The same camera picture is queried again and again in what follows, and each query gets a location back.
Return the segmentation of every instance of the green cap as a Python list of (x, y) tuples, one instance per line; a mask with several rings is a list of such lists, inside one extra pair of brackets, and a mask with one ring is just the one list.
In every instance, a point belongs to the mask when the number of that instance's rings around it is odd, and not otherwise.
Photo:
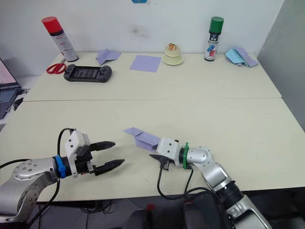
[(210, 31), (221, 33), (221, 29), (223, 28), (224, 19), (221, 17), (212, 17)]

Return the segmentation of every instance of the laptop keyboard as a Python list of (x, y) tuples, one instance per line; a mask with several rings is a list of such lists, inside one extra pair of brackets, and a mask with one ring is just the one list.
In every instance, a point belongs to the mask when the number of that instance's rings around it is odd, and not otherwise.
[(8, 103), (16, 90), (0, 92), (0, 103)]

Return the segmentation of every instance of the red scissors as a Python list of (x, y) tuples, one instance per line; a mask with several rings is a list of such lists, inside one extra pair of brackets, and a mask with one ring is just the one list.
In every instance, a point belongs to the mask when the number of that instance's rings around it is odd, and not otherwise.
[(56, 63), (50, 67), (47, 68), (47, 73), (49, 74), (60, 74), (63, 73), (66, 70), (66, 65), (64, 62), (66, 61), (65, 58), (60, 63)]

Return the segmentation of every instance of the white wall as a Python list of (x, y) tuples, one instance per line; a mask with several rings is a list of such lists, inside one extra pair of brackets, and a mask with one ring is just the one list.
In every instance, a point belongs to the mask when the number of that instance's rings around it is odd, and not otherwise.
[(305, 131), (305, 1), (285, 0), (258, 60)]
[(219, 52), (258, 54), (283, 0), (1, 0), (0, 57), (18, 77), (39, 75), (59, 53), (41, 19), (56, 16), (76, 51), (103, 48), (203, 53), (212, 16), (224, 17)]

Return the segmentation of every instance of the laptop screen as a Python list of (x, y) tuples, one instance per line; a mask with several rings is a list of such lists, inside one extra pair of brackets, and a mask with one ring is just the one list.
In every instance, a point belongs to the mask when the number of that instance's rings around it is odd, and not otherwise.
[(19, 86), (15, 78), (11, 75), (7, 67), (0, 59), (0, 88)]

